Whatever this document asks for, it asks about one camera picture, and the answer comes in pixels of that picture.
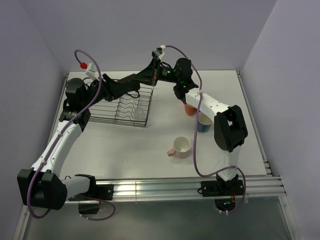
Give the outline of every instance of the black wire rack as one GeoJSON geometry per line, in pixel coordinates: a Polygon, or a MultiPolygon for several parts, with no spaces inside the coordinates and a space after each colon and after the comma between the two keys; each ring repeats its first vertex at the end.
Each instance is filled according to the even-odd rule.
{"type": "Polygon", "coordinates": [[[128,92],[133,97],[125,94],[114,101],[102,100],[90,107],[89,121],[144,128],[147,125],[153,92],[153,87],[141,87],[140,97],[136,92],[128,92]],[[142,112],[143,117],[140,119],[135,118],[137,110],[142,112]]]}

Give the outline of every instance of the pink mug handle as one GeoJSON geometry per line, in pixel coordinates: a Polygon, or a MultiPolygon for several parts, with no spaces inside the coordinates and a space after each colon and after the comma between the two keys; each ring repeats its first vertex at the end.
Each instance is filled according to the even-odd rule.
{"type": "Polygon", "coordinates": [[[169,157],[172,157],[172,156],[176,155],[176,150],[174,148],[172,148],[166,154],[168,154],[169,157]]]}

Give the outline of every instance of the red cup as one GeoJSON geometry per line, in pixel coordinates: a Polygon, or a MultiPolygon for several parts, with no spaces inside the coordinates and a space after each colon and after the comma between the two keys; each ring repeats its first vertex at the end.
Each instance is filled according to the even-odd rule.
{"type": "Polygon", "coordinates": [[[184,110],[185,110],[185,113],[189,116],[196,115],[197,113],[197,109],[193,106],[190,106],[187,103],[184,104],[184,110]]]}

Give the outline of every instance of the red connector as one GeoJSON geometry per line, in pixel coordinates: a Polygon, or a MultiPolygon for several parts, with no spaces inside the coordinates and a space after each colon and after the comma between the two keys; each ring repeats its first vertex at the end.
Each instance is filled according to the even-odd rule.
{"type": "Polygon", "coordinates": [[[80,68],[82,69],[87,69],[88,64],[86,64],[85,62],[80,63],[80,68]]]}

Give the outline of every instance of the mug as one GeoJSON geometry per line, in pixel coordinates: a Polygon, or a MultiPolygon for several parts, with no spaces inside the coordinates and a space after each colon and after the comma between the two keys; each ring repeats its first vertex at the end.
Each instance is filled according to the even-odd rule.
{"type": "Polygon", "coordinates": [[[180,136],[173,141],[173,148],[169,150],[166,154],[168,154],[169,157],[176,156],[179,159],[184,159],[189,155],[190,152],[190,139],[184,136],[180,136]]]}
{"type": "Polygon", "coordinates": [[[196,112],[197,112],[197,109],[195,107],[190,106],[187,103],[184,103],[184,110],[185,110],[185,113],[189,116],[196,115],[196,112]]]}
{"type": "Polygon", "coordinates": [[[210,129],[213,121],[207,117],[203,112],[199,113],[198,118],[198,132],[199,133],[206,133],[210,129]]]}

